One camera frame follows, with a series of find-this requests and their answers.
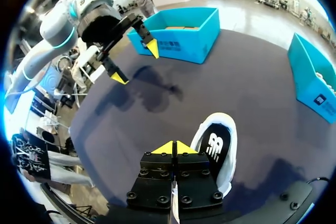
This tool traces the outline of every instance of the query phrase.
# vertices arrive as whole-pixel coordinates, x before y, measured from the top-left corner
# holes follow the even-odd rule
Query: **new balance logo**
[[[326,100],[326,97],[323,94],[320,94],[316,99],[314,100],[314,103],[316,103],[318,106],[320,106],[324,101]]]
[[[216,161],[218,162],[219,154],[223,148],[223,139],[218,137],[215,133],[211,133],[209,138],[209,145],[206,148],[206,152]]]

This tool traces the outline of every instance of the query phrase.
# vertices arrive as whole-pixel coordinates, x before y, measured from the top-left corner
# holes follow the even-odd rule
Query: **black t-shirt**
[[[45,142],[29,132],[25,132],[25,136],[23,137],[22,134],[12,136],[15,165],[34,177],[50,179],[49,157]]]

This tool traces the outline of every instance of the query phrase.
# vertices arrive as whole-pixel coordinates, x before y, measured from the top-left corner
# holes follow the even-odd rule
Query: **blue bin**
[[[296,98],[329,123],[336,120],[336,96],[317,76],[336,89],[336,74],[329,60],[307,40],[294,34],[288,50],[296,86]]]
[[[162,10],[144,21],[157,40],[160,57],[202,64],[220,32],[217,8],[191,7]],[[198,27],[166,29],[167,27]],[[127,34],[136,51],[152,55],[135,30]]]

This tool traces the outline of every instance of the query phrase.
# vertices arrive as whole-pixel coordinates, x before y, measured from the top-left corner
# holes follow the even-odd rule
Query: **white sneaker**
[[[235,121],[225,113],[214,113],[200,125],[191,149],[206,153],[210,172],[225,197],[231,190],[236,169],[237,130]]]

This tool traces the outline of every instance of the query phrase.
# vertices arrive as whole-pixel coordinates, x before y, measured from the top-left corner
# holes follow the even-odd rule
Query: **table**
[[[237,125],[237,167],[227,210],[262,206],[292,182],[330,177],[336,125],[296,100],[287,51],[221,30],[202,65],[139,56],[128,45],[115,63],[124,86],[101,75],[71,124],[71,138],[96,186],[125,205],[140,159],[170,140],[190,144],[200,123],[225,112]],[[317,193],[324,189],[317,182]]]

